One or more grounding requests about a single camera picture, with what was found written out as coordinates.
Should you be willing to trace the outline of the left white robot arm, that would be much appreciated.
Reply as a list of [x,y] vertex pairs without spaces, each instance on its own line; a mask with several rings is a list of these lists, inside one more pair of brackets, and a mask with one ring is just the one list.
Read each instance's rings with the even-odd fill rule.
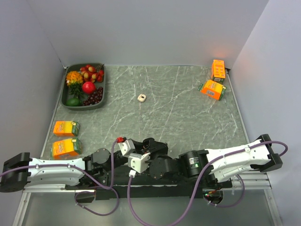
[[20,153],[3,164],[0,191],[12,193],[37,185],[80,186],[88,189],[92,183],[99,185],[97,176],[114,172],[116,167],[128,163],[132,173],[142,173],[148,168],[151,154],[141,149],[140,142],[131,139],[114,141],[120,150],[98,149],[84,158],[71,160],[42,160]]

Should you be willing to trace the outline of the black earbud charging case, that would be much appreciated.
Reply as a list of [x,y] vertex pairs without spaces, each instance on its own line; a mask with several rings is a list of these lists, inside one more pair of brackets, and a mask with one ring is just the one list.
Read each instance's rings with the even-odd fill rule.
[[143,150],[148,150],[153,142],[154,138],[152,137],[143,140]]

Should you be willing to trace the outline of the beige earbud charging case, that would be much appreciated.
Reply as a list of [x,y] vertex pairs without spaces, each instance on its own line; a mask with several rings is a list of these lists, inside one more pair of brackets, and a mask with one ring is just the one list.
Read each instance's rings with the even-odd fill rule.
[[146,100],[146,95],[145,94],[140,94],[138,97],[137,97],[137,100],[141,103],[143,103],[145,100]]

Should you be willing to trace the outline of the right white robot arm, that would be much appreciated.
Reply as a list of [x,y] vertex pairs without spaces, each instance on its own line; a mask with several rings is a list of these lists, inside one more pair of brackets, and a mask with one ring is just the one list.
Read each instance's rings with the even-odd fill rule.
[[160,156],[150,162],[149,173],[156,180],[195,180],[201,174],[201,181],[214,188],[245,171],[269,172],[281,168],[281,155],[273,151],[272,144],[269,135],[263,134],[246,145],[193,150],[174,159]]

